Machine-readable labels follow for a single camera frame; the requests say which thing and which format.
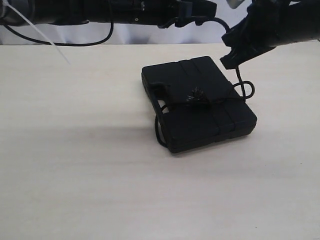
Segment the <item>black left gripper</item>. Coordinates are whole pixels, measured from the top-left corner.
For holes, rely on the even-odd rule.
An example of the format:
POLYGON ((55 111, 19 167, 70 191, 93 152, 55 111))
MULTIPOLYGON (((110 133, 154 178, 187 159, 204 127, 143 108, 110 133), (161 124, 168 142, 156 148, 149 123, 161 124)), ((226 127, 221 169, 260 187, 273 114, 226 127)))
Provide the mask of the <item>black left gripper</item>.
POLYGON ((197 26, 216 16, 217 4, 210 0, 169 0, 160 14, 159 28, 174 25, 183 28, 190 23, 197 26))

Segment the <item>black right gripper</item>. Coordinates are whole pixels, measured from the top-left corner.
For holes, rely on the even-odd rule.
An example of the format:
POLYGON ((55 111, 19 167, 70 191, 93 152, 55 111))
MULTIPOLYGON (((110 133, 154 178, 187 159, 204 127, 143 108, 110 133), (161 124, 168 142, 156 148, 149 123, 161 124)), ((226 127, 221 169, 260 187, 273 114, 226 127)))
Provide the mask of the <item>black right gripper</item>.
POLYGON ((279 21, 279 0, 253 0, 246 9, 247 15, 223 36, 223 43, 231 52, 220 58, 226 70, 232 70, 253 56, 251 49, 260 48, 263 38, 279 21))

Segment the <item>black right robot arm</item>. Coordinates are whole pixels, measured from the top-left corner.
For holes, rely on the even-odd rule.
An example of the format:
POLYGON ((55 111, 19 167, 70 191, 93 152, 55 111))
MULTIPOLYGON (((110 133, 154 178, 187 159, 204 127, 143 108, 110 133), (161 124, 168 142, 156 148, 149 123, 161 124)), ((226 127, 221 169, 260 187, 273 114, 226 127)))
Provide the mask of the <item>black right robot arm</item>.
POLYGON ((247 15, 231 27, 222 41, 230 52, 220 61, 227 69, 272 51, 278 46, 317 40, 320 37, 318 0, 253 0, 247 15))

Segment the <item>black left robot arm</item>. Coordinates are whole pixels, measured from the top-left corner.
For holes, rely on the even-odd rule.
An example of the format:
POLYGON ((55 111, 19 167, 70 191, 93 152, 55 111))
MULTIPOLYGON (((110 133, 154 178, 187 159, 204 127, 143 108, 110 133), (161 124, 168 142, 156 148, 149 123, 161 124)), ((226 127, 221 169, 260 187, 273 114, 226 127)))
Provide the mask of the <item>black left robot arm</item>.
POLYGON ((201 25, 216 16, 217 4, 209 0, 10 0, 0 5, 0 23, 75 26, 115 23, 182 28, 201 25))

